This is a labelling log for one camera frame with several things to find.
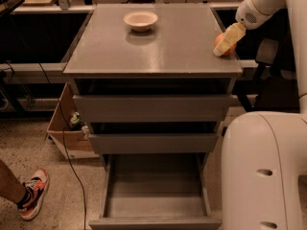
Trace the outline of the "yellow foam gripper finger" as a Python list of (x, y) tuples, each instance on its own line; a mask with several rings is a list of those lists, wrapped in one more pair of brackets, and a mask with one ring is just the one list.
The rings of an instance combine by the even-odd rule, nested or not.
[(240, 22), (230, 25), (224, 33), (215, 39), (213, 53), (217, 57), (229, 56), (234, 53), (237, 42), (246, 34), (246, 28)]

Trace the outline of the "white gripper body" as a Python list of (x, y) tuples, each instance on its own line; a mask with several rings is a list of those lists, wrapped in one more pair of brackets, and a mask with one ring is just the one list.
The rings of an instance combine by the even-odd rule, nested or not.
[(235, 15), (247, 30), (263, 25), (278, 11), (278, 0), (244, 0)]

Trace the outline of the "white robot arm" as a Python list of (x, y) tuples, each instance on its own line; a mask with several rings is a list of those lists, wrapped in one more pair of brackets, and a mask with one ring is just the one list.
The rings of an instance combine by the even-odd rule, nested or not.
[(213, 53), (220, 57), (247, 30), (288, 9), (300, 111), (248, 112), (222, 145), (224, 230), (304, 230), (298, 178), (307, 172), (307, 0), (244, 0)]

